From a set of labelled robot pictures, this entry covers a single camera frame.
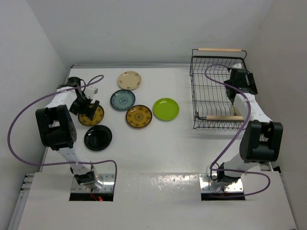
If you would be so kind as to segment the black plate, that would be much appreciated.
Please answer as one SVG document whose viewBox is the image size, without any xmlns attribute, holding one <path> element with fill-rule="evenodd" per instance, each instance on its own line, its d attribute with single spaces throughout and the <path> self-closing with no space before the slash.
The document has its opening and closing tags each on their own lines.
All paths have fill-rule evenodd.
<svg viewBox="0 0 307 230">
<path fill-rule="evenodd" d="M 91 151 L 102 151 L 112 141 L 111 130 L 104 125 L 96 125 L 88 129 L 84 135 L 84 144 Z"/>
</svg>

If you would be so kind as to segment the cream plate with flowers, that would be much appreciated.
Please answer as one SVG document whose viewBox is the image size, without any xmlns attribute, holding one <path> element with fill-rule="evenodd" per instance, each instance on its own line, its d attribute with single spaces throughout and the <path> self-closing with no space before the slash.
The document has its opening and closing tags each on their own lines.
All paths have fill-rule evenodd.
<svg viewBox="0 0 307 230">
<path fill-rule="evenodd" d="M 233 105 L 233 111 L 234 111 L 235 116 L 241 116 L 241 113 L 239 112 L 239 110 L 234 105 Z"/>
</svg>

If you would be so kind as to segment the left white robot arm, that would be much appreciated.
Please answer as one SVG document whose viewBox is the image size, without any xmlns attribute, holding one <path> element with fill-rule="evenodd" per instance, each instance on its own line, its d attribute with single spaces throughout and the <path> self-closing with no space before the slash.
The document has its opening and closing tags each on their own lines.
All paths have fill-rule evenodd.
<svg viewBox="0 0 307 230">
<path fill-rule="evenodd" d="M 82 79 L 70 77 L 57 88 L 52 101 L 35 112 L 37 126 L 44 146 L 59 153 L 70 165 L 78 185 L 90 190 L 102 187 L 93 165 L 75 146 L 77 132 L 71 115 L 83 115 L 94 121 L 99 101 L 93 101 L 96 88 L 81 88 Z"/>
</svg>

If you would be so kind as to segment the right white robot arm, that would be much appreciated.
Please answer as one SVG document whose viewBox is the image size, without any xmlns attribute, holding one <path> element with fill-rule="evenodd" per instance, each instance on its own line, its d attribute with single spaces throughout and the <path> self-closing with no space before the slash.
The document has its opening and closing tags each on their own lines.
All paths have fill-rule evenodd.
<svg viewBox="0 0 307 230">
<path fill-rule="evenodd" d="M 283 135 L 283 125 L 265 115 L 256 101 L 258 91 L 252 73 L 234 67 L 227 70 L 230 78 L 221 84 L 225 86 L 227 98 L 242 114 L 244 123 L 211 166 L 221 159 L 240 133 L 243 136 L 238 154 L 215 169 L 217 177 L 214 185 L 217 187 L 237 182 L 258 164 L 277 161 Z"/>
</svg>

